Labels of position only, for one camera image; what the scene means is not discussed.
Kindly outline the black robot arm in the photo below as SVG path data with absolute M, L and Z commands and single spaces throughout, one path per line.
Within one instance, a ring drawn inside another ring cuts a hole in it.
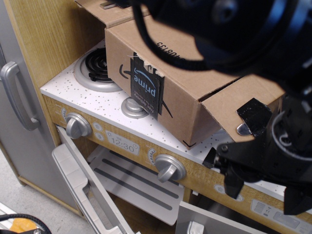
M 309 0 L 119 0 L 130 5 L 147 47 L 184 70 L 255 74 L 285 90 L 263 133 L 221 144 L 208 155 L 237 198 L 245 182 L 285 186 L 284 214 L 312 207 L 312 3 Z M 203 60 L 174 58 L 149 36 L 141 7 L 153 19 L 190 34 Z

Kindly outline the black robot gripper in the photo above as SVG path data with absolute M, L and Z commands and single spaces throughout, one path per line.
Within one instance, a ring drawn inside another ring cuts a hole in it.
M 252 98 L 236 112 L 255 138 L 218 146 L 226 195 L 237 199 L 245 182 L 264 180 L 286 187 L 285 215 L 311 210 L 312 99 L 284 95 L 272 112 Z

